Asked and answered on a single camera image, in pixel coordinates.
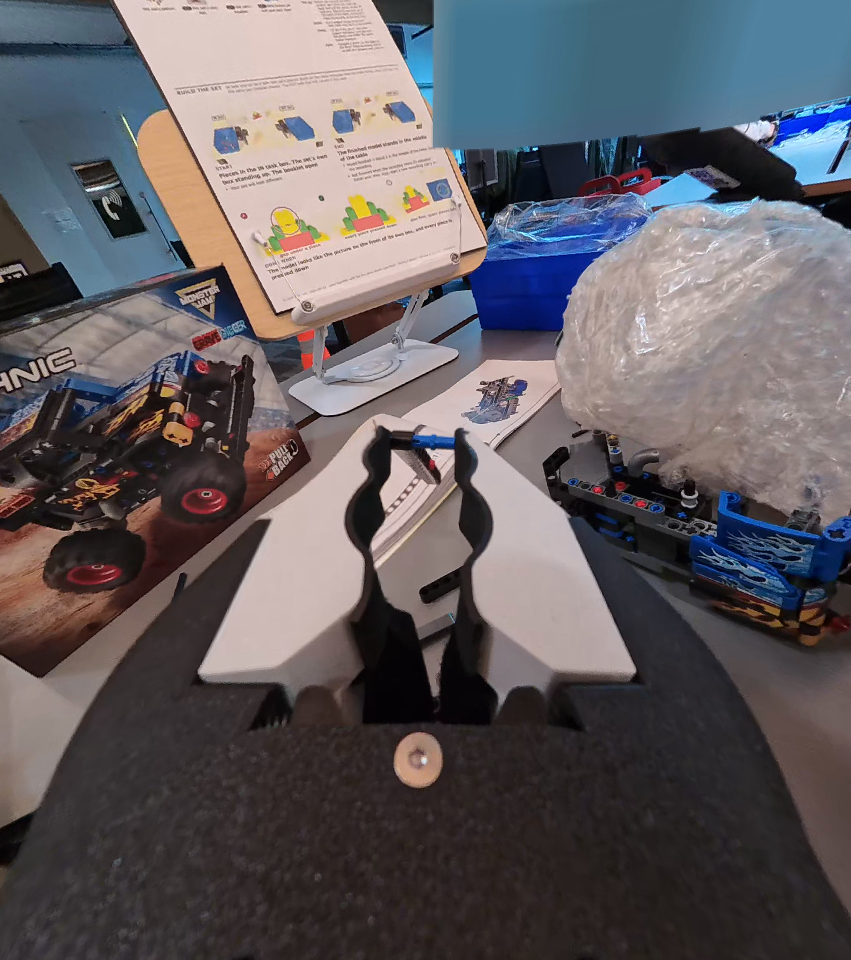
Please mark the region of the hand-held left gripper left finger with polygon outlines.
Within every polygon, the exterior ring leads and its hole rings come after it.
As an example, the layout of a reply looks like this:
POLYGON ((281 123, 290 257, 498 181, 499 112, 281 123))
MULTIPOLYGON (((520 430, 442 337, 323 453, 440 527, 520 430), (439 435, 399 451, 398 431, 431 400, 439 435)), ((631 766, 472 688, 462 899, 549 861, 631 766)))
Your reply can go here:
POLYGON ((432 721, 417 629, 385 598, 372 555, 390 431, 408 426, 389 415, 367 421, 264 515, 262 539, 199 667, 204 683, 271 683, 295 698, 362 675, 366 723, 432 721))

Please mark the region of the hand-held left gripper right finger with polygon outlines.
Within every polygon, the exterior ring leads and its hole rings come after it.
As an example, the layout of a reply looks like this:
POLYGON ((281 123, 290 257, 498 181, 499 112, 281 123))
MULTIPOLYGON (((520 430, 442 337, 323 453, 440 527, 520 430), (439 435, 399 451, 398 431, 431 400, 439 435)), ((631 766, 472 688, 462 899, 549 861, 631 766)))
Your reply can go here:
POLYGON ((574 685, 627 685, 637 667, 571 518, 482 440, 454 437, 461 494, 454 625, 438 721, 487 725, 514 690, 545 702, 574 685))

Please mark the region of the small black lego piece blue pin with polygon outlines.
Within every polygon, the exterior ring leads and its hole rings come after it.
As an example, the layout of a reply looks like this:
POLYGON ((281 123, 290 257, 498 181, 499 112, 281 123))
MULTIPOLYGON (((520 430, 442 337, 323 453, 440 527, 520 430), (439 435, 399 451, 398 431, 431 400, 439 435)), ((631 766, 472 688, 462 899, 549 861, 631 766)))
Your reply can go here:
POLYGON ((455 451, 453 435, 437 434, 419 425, 414 429, 396 429, 390 432, 389 447, 419 479, 430 486, 442 482, 442 473, 435 455, 442 451, 455 451))

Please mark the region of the open lego instruction booklet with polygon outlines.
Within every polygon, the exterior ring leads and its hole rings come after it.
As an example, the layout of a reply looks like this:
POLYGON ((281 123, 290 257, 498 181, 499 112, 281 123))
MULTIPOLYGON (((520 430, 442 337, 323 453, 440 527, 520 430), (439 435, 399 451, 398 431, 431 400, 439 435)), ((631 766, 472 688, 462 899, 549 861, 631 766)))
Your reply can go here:
MULTIPOLYGON (((495 449, 558 394, 557 378, 554 361, 486 361, 449 389, 408 412, 404 419, 410 426, 405 429, 424 426, 437 434, 454 436, 462 428, 495 449)), ((377 567, 453 492, 455 452, 439 452, 435 461, 442 482, 431 486, 392 453, 390 476, 380 490, 384 521, 371 542, 377 567)))

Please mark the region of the lego monster truck box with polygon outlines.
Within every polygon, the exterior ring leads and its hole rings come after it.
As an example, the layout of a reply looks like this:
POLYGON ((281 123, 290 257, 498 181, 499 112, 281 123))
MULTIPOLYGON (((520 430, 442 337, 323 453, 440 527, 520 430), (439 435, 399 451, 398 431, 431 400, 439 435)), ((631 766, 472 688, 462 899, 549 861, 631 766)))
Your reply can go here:
POLYGON ((43 677, 311 460, 224 266, 0 284, 0 656, 43 677))

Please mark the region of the partly built lego truck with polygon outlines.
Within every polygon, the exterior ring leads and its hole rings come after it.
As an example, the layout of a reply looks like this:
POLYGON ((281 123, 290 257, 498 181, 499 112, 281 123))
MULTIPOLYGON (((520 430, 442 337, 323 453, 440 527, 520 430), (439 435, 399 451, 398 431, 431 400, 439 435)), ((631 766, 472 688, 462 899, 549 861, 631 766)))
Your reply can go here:
POLYGON ((667 484, 659 464, 656 448, 626 454, 618 435, 579 430, 542 472, 571 518, 722 615, 805 646, 849 629, 833 604, 840 586, 851 588, 851 510, 823 522, 808 488, 786 519, 761 519, 739 493, 710 495, 692 478, 667 484))

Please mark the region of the orange traffic cone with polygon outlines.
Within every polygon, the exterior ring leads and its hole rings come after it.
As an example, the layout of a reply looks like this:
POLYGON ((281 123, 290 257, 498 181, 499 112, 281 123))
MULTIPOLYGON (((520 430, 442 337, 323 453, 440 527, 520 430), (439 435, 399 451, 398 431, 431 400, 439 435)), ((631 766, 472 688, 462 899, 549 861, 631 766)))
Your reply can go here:
POLYGON ((324 365, 330 356, 326 345, 328 329, 327 326, 318 326, 311 331, 297 334, 302 367, 319 382, 327 382, 324 365))

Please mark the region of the blue storage bin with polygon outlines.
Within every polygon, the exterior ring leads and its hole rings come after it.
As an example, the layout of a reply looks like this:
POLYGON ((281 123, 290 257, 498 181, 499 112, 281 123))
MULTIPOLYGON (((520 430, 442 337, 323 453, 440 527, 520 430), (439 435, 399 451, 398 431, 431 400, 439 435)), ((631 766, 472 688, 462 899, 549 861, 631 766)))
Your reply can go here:
POLYGON ((652 215, 633 194, 522 201, 498 212, 470 289, 484 330, 560 331, 581 275, 652 215))

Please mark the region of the clear crumpled plastic bag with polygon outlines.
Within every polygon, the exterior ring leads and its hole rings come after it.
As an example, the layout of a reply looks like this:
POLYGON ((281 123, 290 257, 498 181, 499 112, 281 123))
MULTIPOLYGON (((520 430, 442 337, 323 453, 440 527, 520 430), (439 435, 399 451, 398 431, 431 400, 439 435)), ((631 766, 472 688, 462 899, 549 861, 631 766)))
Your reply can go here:
POLYGON ((851 229, 785 201, 660 210, 577 280, 556 369, 568 417, 658 450, 667 483, 843 515, 851 229))

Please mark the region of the white printed instruction sheet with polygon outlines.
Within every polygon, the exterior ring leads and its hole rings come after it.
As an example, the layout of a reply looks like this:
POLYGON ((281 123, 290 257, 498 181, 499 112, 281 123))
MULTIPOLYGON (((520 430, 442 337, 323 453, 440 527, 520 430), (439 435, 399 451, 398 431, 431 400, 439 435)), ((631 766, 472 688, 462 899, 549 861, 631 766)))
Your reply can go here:
POLYGON ((316 327, 487 235, 373 2, 112 2, 275 312, 316 327))

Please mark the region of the wall telephone sign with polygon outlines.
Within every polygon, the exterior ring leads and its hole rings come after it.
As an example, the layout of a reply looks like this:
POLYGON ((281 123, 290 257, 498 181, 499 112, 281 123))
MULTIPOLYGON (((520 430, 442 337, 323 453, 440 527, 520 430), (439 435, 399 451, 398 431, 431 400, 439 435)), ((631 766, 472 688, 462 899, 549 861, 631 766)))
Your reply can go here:
POLYGON ((72 163, 71 170, 111 239, 147 233, 144 220, 111 160, 72 163))

